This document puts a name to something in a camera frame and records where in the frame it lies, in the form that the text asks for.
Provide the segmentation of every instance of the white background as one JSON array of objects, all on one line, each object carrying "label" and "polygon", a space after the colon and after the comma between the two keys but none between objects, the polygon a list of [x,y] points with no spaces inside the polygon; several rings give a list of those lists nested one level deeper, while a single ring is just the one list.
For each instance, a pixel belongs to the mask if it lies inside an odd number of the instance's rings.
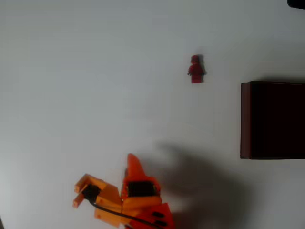
[{"label": "white background", "polygon": [[240,83],[304,75],[305,10],[285,0],[0,1],[5,229],[111,228],[73,186],[120,187],[129,152],[183,228],[305,228],[305,161],[239,159]]}]

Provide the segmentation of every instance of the lego minifigure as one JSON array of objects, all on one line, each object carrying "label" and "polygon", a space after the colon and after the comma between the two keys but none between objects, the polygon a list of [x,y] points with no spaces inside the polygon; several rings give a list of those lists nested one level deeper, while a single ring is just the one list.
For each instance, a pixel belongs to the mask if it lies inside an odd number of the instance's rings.
[{"label": "lego minifigure", "polygon": [[192,83],[202,83],[205,72],[201,67],[198,55],[192,56],[191,64],[188,75],[192,77]]}]

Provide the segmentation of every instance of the black cable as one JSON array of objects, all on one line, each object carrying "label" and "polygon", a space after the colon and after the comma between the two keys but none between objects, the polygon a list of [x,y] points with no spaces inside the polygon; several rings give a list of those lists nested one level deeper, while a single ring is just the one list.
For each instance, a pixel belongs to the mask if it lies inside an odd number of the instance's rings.
[{"label": "black cable", "polygon": [[122,214],[122,213],[119,213],[119,212],[116,212],[116,211],[112,211],[112,210],[109,210],[109,209],[106,209],[106,208],[103,208],[101,206],[98,206],[97,204],[95,204],[94,202],[92,201],[89,201],[91,203],[92,206],[98,208],[99,210],[102,210],[102,211],[106,211],[108,213],[111,213],[111,214],[114,214],[114,215],[117,215],[117,216],[121,216],[121,217],[124,217],[124,218],[128,218],[128,219],[132,219],[134,221],[137,221],[139,223],[142,223],[142,224],[145,224],[145,225],[148,225],[150,227],[153,227],[153,228],[158,228],[158,229],[163,229],[162,227],[159,227],[155,224],[152,224],[148,221],[145,221],[143,219],[139,219],[137,217],[134,217],[134,216],[129,216],[129,215],[125,215],[125,214]]}]

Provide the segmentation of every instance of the brown box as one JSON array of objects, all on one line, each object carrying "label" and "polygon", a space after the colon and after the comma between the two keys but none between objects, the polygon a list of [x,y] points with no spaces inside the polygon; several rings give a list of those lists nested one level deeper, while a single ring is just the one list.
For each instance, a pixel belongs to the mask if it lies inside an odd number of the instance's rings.
[{"label": "brown box", "polygon": [[241,84],[241,158],[305,158],[305,84]]}]

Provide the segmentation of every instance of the orange plastic part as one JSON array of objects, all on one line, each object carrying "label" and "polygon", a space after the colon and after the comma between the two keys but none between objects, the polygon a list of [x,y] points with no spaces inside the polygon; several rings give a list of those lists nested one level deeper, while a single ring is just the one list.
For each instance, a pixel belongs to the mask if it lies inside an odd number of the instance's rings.
[{"label": "orange plastic part", "polygon": [[[170,227],[166,228],[173,229],[174,227],[171,227],[172,216],[168,206],[164,206],[164,204],[162,205],[162,200],[160,198],[160,185],[157,180],[145,175],[139,159],[133,154],[129,154],[127,157],[126,171],[127,174],[123,180],[121,196],[117,187],[108,184],[101,179],[85,174],[75,185],[75,192],[78,193],[78,196],[73,201],[73,207],[77,208],[81,204],[84,200],[82,191],[87,187],[87,185],[92,184],[101,189],[101,192],[96,198],[97,205],[112,211],[129,216],[139,216],[141,218],[145,218],[146,214],[151,214],[152,210],[159,209],[166,214],[166,219],[170,221],[168,224]],[[128,197],[127,186],[129,182],[151,182],[156,190],[156,195],[148,197]],[[122,223],[125,225],[132,224],[135,229],[144,228],[143,224],[138,224],[128,218],[117,216],[97,208],[94,216],[115,227],[119,227],[120,223]]]},{"label": "orange plastic part", "polygon": [[[154,212],[163,214],[163,216],[162,217],[155,216]],[[162,204],[162,205],[158,205],[155,207],[151,207],[147,210],[144,210],[142,213],[140,213],[136,217],[139,219],[143,219],[150,223],[155,223],[156,221],[161,221],[166,224],[166,226],[163,226],[164,229],[174,229],[175,228],[173,217],[172,217],[171,211],[168,207],[168,204]],[[152,229],[152,227],[143,225],[134,220],[132,220],[129,224],[133,228]]]}]

